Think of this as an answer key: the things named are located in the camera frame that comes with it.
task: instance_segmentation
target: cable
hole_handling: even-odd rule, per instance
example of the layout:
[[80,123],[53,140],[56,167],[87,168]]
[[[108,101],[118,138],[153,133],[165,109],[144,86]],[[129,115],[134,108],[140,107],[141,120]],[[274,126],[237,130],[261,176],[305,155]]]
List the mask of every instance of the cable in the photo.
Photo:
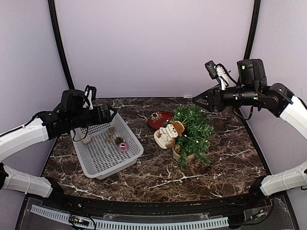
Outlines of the cable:
[[75,131],[74,129],[73,129],[72,131],[73,131],[73,138],[72,138],[72,140],[73,140],[74,142],[78,142],[78,141],[84,140],[84,139],[87,137],[87,134],[88,134],[88,127],[86,127],[86,133],[85,133],[85,136],[84,136],[82,139],[80,139],[80,140],[75,140],[75,137],[76,137],[76,131]]
[[302,99],[300,99],[299,97],[298,97],[298,99],[301,101],[301,103],[303,104],[303,106],[305,107],[305,109],[307,109],[307,105],[305,104],[305,102],[304,102]]
[[2,133],[2,134],[0,135],[0,138],[3,137],[3,136],[5,136],[5,135],[8,135],[9,133],[12,133],[12,132],[15,132],[15,131],[17,131],[17,130],[19,130],[19,129],[22,129],[23,127],[29,125],[38,115],[40,115],[40,114],[42,114],[42,113],[46,113],[46,112],[47,112],[47,111],[41,111],[41,112],[36,113],[36,114],[31,118],[31,120],[28,121],[27,123],[25,123],[23,126],[19,126],[19,127],[14,128],[14,129],[12,129],[12,130],[10,130],[10,131],[7,131],[7,132],[5,132],[5,133]]
[[[55,206],[56,208],[62,210],[61,207],[57,206],[56,204],[53,204],[51,201],[47,201],[47,202],[50,203],[50,204],[52,204],[52,205]],[[72,214],[73,212],[74,212],[74,213],[81,214],[82,216],[85,215],[85,217],[87,217],[87,218],[89,218],[89,219],[91,220],[91,222],[92,222],[93,225],[94,225],[94,230],[96,230],[97,225],[96,225],[96,222],[93,220],[92,217],[90,217],[88,214],[84,214],[84,213],[82,213],[82,212],[78,212],[78,211],[76,211],[76,210],[73,210],[73,205],[72,205],[71,203],[69,203],[69,202],[68,202],[66,205],[69,205],[69,206],[71,206],[71,208],[72,208],[72,211],[69,211],[69,210],[68,210],[68,212],[69,212],[69,214],[70,214],[71,216],[73,215],[73,214]]]
[[[91,221],[92,221],[92,223],[93,223],[93,225],[94,225],[94,230],[96,230],[96,223],[95,223],[95,221],[91,218],[91,217],[88,217]],[[73,222],[71,223],[72,224],[72,226],[70,226],[72,229],[75,229],[75,230],[85,230],[85,229],[87,229],[88,228],[88,226],[86,227],[86,228],[83,228],[83,227],[78,227],[78,226],[76,226]]]
[[250,222],[251,220],[254,220],[253,217],[255,216],[258,216],[259,214],[261,213],[257,213],[253,216],[251,216],[248,220],[244,221],[244,222],[241,222],[241,223],[229,223],[230,226],[239,226],[239,225],[242,225],[242,226],[252,226],[252,225],[258,225],[258,224],[261,224],[262,222],[264,222],[267,218],[270,217],[270,215],[272,214],[274,210],[274,198],[272,199],[272,205],[271,205],[271,209],[267,212],[266,214],[266,217],[263,218],[261,221],[257,222],[257,223],[248,223]]
[[245,120],[245,121],[248,121],[248,120],[251,119],[251,117],[253,116],[254,106],[252,106],[252,107],[250,108],[248,118],[245,118],[245,117],[239,115],[239,114],[235,111],[235,108],[234,108],[234,107],[232,108],[232,110],[233,110],[233,112],[234,112],[235,115],[237,115],[238,117],[240,117],[241,119],[243,119],[243,120]]
[[217,64],[217,66],[221,66],[221,67],[223,68],[224,72],[226,73],[227,77],[228,77],[234,84],[236,84],[237,86],[239,85],[238,82],[236,82],[236,81],[229,75],[230,71],[228,71],[228,70],[225,68],[225,66],[224,66],[223,64],[219,63],[219,64]]
[[265,203],[265,209],[268,209],[268,204],[267,204],[267,202],[265,201],[265,199],[263,199],[263,202]]
[[228,87],[229,86],[228,82],[222,76],[220,76],[220,78],[225,82],[226,87]]

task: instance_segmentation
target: white robotic arm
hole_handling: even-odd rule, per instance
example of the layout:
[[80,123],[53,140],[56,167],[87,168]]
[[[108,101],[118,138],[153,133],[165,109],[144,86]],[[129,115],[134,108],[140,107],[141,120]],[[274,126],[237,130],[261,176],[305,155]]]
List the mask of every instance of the white robotic arm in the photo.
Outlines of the white robotic arm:
[[87,86],[85,92],[67,90],[61,103],[49,112],[40,112],[26,124],[0,134],[0,189],[12,189],[41,197],[59,196],[60,185],[52,178],[36,177],[3,164],[18,151],[39,142],[68,134],[72,129],[111,122],[116,110],[108,105],[93,106],[96,88]]
[[[17,130],[11,130],[6,135],[0,135],[2,136],[0,138],[0,163],[22,149],[48,140],[47,129],[42,123],[40,118],[34,118],[29,124]],[[42,197],[50,196],[52,187],[46,178],[28,175],[3,164],[0,165],[1,167],[2,172],[6,173],[2,189],[12,189]]]
[[[280,118],[295,128],[307,139],[307,109],[299,98],[292,96],[292,104],[287,105]],[[265,196],[307,185],[307,161],[284,172],[268,175],[261,183]]]
[[[194,97],[193,102],[210,112],[214,112],[215,109],[222,111],[228,106],[249,105],[257,107],[259,111],[266,108],[307,139],[307,106],[305,103],[280,83],[268,86],[262,60],[242,60],[237,63],[237,66],[239,82],[236,82],[236,86],[225,87],[221,81],[218,81],[220,85]],[[207,62],[205,67],[212,79],[220,78],[213,61]],[[307,161],[293,169],[257,178],[249,193],[257,199],[257,197],[270,196],[305,185],[307,185]]]

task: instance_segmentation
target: artificial pine branch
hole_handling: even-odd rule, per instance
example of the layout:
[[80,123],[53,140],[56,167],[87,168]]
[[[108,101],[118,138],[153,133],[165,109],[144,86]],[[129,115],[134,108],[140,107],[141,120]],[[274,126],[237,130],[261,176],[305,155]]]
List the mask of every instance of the artificial pine branch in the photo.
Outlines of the artificial pine branch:
[[178,167],[179,167],[180,169],[183,169],[184,166],[186,166],[187,161],[188,161],[188,156],[187,156],[187,154],[186,154],[185,152],[182,152],[182,153],[180,154],[180,158],[179,158],[179,161],[178,161]]
[[210,126],[207,115],[197,106],[181,106],[174,110],[173,121],[186,121],[182,137],[178,137],[176,145],[180,146],[179,168],[183,168],[188,160],[188,155],[195,157],[204,165],[209,165],[210,160],[204,154],[209,149],[210,137],[214,128]]

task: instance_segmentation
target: tree pot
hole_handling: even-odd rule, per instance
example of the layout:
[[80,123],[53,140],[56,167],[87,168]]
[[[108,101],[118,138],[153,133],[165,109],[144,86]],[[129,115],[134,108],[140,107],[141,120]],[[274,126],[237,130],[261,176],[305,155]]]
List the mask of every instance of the tree pot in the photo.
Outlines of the tree pot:
[[[174,146],[173,146],[173,157],[176,161],[179,161],[180,155],[175,151]],[[194,159],[195,155],[189,155],[188,156],[188,161],[186,164],[190,163]]]

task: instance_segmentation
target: pine cone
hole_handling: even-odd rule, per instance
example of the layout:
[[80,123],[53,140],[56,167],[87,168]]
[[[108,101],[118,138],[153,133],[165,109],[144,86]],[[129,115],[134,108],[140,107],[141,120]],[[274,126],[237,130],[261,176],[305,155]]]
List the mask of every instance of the pine cone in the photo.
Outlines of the pine cone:
[[121,142],[124,142],[124,138],[117,137],[117,138],[115,138],[114,142],[115,142],[116,145],[119,145]]

